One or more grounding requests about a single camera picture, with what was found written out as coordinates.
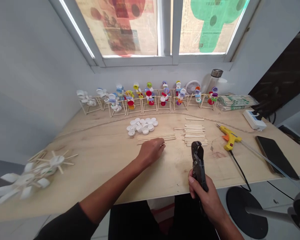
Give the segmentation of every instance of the power strip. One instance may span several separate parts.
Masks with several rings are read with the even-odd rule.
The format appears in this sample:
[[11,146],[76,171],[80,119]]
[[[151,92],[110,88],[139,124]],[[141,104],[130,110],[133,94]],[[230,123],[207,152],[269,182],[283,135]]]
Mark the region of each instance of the power strip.
[[254,115],[252,112],[253,111],[251,111],[251,110],[245,110],[243,112],[243,115],[246,118],[246,120],[248,121],[248,123],[250,124],[252,129],[258,130],[261,132],[263,129],[265,129],[267,127],[267,125],[262,120],[258,120],[256,118],[256,116],[258,116],[258,115]]

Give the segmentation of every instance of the smartphone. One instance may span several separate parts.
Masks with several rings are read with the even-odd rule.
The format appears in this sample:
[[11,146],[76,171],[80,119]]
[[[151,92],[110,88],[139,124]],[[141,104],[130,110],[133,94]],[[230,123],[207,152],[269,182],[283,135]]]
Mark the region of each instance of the smartphone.
[[[283,155],[283,152],[279,148],[278,144],[275,140],[265,137],[256,136],[256,141],[259,145],[259,148],[262,154],[268,158],[271,162],[277,165],[285,174],[291,177],[294,180],[300,180],[298,174],[291,166],[288,159]],[[275,167],[273,167],[270,163],[268,166],[272,170],[272,172],[277,173],[281,176],[281,172],[279,172]]]

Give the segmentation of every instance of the wooden table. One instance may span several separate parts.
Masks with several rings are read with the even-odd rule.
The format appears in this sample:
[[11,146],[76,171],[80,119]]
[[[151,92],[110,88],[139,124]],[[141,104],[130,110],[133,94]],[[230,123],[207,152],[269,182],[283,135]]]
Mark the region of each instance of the wooden table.
[[[247,132],[229,127],[244,141],[258,149],[255,136],[260,135],[274,139],[293,168],[300,175],[300,146],[269,123],[263,132],[254,131],[242,115],[243,110],[221,112],[218,109],[199,109],[190,107],[189,110],[177,111],[163,110],[148,114],[146,117],[156,117],[159,125],[153,133],[175,132],[177,139],[166,142],[163,156],[152,166],[137,177],[123,192],[117,203],[126,203],[151,198],[160,198],[189,192],[188,172],[192,168],[191,149],[182,141],[182,128],[185,123],[202,124],[206,127],[206,137],[209,145],[204,147],[205,171],[217,188],[244,184],[240,170],[230,154],[223,149],[226,143],[224,135],[216,126],[216,122],[224,122]],[[187,121],[185,113],[199,117],[209,118],[213,121]],[[109,118],[109,112],[97,111],[85,116],[82,111],[65,126],[47,150],[56,150],[56,153],[79,154],[71,161],[74,166],[64,166],[64,174],[57,172],[49,177],[51,185],[40,189],[31,198],[8,200],[0,205],[0,221],[28,218],[47,214],[65,212],[76,202],[82,200],[105,181],[115,175],[138,154],[140,145],[137,145],[136,133],[130,139],[126,127],[139,113]],[[102,126],[98,124],[114,121]],[[80,129],[66,136],[69,132]],[[273,174],[265,160],[258,157],[241,143],[235,143],[233,153],[244,171],[249,183],[279,178]]]

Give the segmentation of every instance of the window frame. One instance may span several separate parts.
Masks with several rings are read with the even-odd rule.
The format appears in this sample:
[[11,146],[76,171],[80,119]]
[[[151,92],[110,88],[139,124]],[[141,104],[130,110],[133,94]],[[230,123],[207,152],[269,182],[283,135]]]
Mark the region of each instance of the window frame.
[[65,25],[69,34],[78,46],[82,55],[91,67],[123,67],[123,66],[157,66],[178,65],[184,63],[231,62],[238,45],[246,32],[247,26],[258,6],[259,0],[250,0],[243,12],[240,24],[229,43],[225,54],[179,54],[183,0],[173,1],[172,24],[172,52],[170,55],[170,24],[171,0],[157,0],[158,2],[158,54],[160,56],[138,57],[103,57],[88,25],[75,0],[49,0],[57,15]]

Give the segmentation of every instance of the bottle cap windmill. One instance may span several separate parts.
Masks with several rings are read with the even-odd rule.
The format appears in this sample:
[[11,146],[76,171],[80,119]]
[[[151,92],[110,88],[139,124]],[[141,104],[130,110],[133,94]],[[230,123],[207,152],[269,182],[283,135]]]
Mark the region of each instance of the bottle cap windmill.
[[163,91],[161,93],[162,97],[160,98],[160,101],[161,101],[161,106],[165,106],[166,101],[168,101],[170,95],[170,89],[168,88],[168,84],[165,81],[162,82],[162,87],[163,87]]
[[135,109],[135,105],[134,105],[134,94],[131,90],[127,90],[126,91],[126,99],[128,100],[127,104],[130,110]]
[[179,94],[178,94],[178,100],[176,102],[178,106],[180,106],[181,103],[183,103],[183,99],[185,96],[186,96],[186,89],[184,89],[184,88],[180,89]]
[[209,96],[209,99],[208,99],[208,103],[210,105],[213,105],[217,101],[217,97],[218,97],[217,91],[218,91],[218,88],[213,87],[212,91],[209,92],[210,96]]
[[105,103],[109,102],[109,97],[108,97],[108,93],[106,89],[102,89],[102,88],[98,88],[97,89],[97,94],[99,95],[99,97],[104,100]]
[[151,82],[147,82],[147,87],[149,88],[149,91],[151,91],[151,95],[155,96],[154,89],[152,87],[152,83]]
[[117,88],[117,94],[119,97],[119,101],[125,100],[123,86],[121,84],[117,84],[116,88]]
[[86,91],[77,90],[77,96],[79,97],[82,103],[85,103],[87,106],[94,107],[97,105],[96,99],[88,95]]
[[136,93],[138,94],[139,98],[144,98],[141,89],[139,88],[139,83],[135,82],[133,84],[133,88],[136,90]]
[[119,96],[116,93],[110,93],[108,95],[109,98],[109,103],[111,103],[111,108],[115,111],[115,112],[119,112],[121,111],[122,107],[119,103]]
[[179,95],[180,90],[181,90],[181,82],[177,81],[177,83],[176,83],[176,96]]
[[36,166],[35,162],[30,162],[25,165],[22,175],[7,173],[0,177],[1,179],[11,183],[11,185],[0,187],[0,204],[18,193],[19,199],[21,200],[29,198],[35,192],[35,187],[48,187],[50,185],[50,181],[47,179],[47,177],[54,174],[57,169],[61,174],[63,174],[63,169],[61,168],[62,164],[74,165],[74,163],[65,162],[64,160],[73,158],[78,154],[65,158],[64,155],[67,152],[68,151],[66,151],[63,155],[55,155],[55,152],[52,151],[53,157],[49,160],[38,158],[45,155],[45,153],[41,154],[43,153],[42,150],[30,158],[29,161],[43,161],[44,163]]
[[145,88],[144,91],[146,92],[146,98],[147,98],[147,102],[150,106],[154,105],[154,99],[152,97],[152,92],[150,91],[149,88]]
[[196,102],[197,103],[201,103],[201,92],[200,92],[200,86],[197,86],[196,87],[196,90],[194,91],[195,92],[195,98],[196,98]]

